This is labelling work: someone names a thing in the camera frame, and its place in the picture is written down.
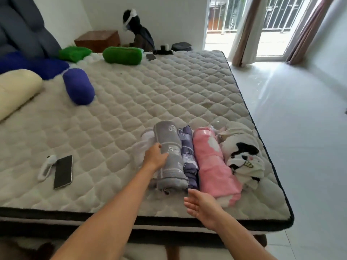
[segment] bed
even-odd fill
[[[95,88],[89,106],[68,97],[62,75],[0,123],[0,235],[66,238],[135,175],[131,146],[160,120],[193,129],[238,121],[258,134],[224,54],[174,52],[138,66],[86,57]],[[226,211],[253,234],[292,226],[293,211],[259,137],[265,178]],[[72,184],[53,190],[54,175],[37,174],[46,157],[73,155]],[[130,242],[222,246],[218,236],[186,213],[186,193],[148,190]]]

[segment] white wall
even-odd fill
[[[92,30],[81,0],[34,0],[46,29],[62,48]]]
[[[151,33],[156,48],[163,44],[188,42],[193,49],[204,45],[208,0],[82,0],[94,30],[118,30],[122,43],[134,35],[122,30],[123,13],[134,8],[141,24]]]
[[[335,0],[312,42],[306,60],[347,86],[347,0]]]

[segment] hand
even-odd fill
[[[188,189],[189,197],[184,198],[187,213],[197,218],[202,224],[216,232],[218,223],[222,220],[224,210],[215,198],[198,190]]]
[[[148,150],[146,150],[142,168],[149,168],[154,173],[165,165],[166,159],[168,158],[169,154],[161,154],[160,148],[161,144],[156,143]]]

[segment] rolled pink towel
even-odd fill
[[[193,145],[200,168],[200,190],[215,197],[222,207],[234,205],[241,198],[242,185],[224,163],[215,133],[208,127],[198,128]]]

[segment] balcony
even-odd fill
[[[305,0],[269,0],[257,56],[283,56]],[[228,56],[247,0],[211,0],[205,50]]]

